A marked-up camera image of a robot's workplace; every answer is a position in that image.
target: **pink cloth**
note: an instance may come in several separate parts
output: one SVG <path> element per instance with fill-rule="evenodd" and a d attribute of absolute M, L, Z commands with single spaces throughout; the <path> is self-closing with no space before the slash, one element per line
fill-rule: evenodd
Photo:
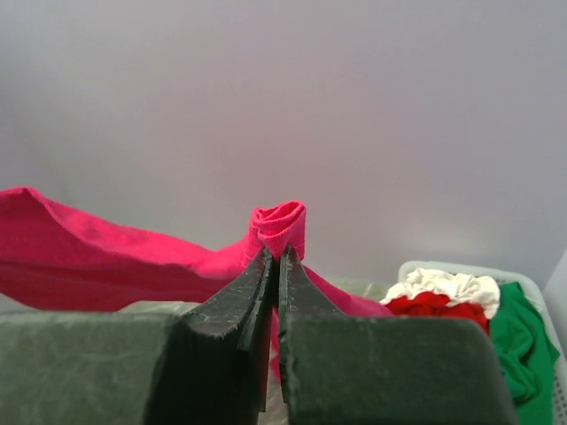
<path fill-rule="evenodd" d="M 112 224 L 34 189 L 8 189 L 0 191 L 0 291 L 41 310 L 114 312 L 140 300 L 203 302 L 241 274 L 264 246 L 279 259 L 291 244 L 303 259 L 305 221 L 300 202 L 255 208 L 243 239 L 210 251 Z M 351 296 L 306 271 L 343 312 L 390 314 L 379 303 Z"/>

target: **fabric fold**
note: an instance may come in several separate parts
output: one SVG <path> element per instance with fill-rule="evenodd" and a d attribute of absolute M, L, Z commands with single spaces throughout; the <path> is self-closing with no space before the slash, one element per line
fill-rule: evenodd
<path fill-rule="evenodd" d="M 417 268 L 404 282 L 393 285 L 380 304 L 388 305 L 399 297 L 413 299 L 423 292 L 446 295 L 449 298 L 447 306 L 460 303 L 481 305 L 487 319 L 494 317 L 500 305 L 500 288 L 490 276 L 450 274 L 425 268 Z"/>
<path fill-rule="evenodd" d="M 451 298 L 444 294 L 433 292 L 420 292 L 417 296 L 409 298 L 401 296 L 392 299 L 386 307 L 397 316 L 438 316 L 456 319 L 468 319 L 476 322 L 487 335 L 488 319 L 482 306 L 474 303 L 462 302 L 450 305 Z"/>
<path fill-rule="evenodd" d="M 254 208 L 247 235 L 211 251 L 99 219 L 35 189 L 8 189 L 0 191 L 0 292 L 42 310 L 114 312 L 137 301 L 201 303 L 238 277 L 264 246 L 279 258 L 290 244 L 303 259 L 306 216 L 298 201 Z M 390 314 L 306 271 L 343 312 Z"/>
<path fill-rule="evenodd" d="M 490 336 L 520 423 L 554 423 L 555 362 L 562 354 L 518 282 L 501 286 L 501 308 L 491 320 Z"/>

